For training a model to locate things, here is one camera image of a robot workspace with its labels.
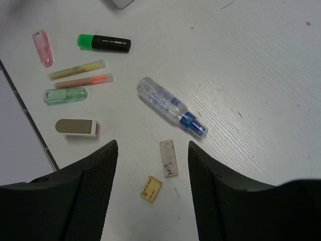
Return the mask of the green black highlighter marker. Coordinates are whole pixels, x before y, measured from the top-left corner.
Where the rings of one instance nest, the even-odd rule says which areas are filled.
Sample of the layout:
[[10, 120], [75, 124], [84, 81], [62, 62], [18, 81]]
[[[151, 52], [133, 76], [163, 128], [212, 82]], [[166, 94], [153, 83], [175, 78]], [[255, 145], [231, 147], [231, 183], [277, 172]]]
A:
[[101, 35], [80, 34], [77, 39], [77, 45], [87, 50], [128, 53], [131, 47], [131, 40]]

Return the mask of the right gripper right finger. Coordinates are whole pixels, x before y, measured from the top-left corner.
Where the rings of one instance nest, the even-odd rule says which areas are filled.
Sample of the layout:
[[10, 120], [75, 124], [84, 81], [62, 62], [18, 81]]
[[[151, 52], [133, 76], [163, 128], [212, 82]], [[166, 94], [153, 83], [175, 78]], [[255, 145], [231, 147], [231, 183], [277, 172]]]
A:
[[320, 181], [279, 186], [246, 177], [190, 142], [199, 240], [320, 240]]

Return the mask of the clear blue spray bottle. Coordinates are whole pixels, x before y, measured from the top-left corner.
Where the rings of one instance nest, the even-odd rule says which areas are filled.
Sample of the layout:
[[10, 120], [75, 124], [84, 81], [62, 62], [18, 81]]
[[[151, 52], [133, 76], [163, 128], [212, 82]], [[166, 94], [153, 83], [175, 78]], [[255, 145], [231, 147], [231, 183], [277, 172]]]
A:
[[166, 120], [182, 126], [197, 138], [201, 139], [207, 134], [206, 126], [190, 112], [187, 105], [150, 77], [138, 83], [137, 95]]

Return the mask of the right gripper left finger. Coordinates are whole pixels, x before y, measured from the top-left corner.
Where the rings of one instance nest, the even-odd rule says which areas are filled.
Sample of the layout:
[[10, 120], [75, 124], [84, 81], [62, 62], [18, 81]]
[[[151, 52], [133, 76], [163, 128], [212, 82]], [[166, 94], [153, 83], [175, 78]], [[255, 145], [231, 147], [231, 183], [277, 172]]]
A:
[[118, 158], [111, 141], [29, 183], [1, 187], [1, 240], [100, 240]]

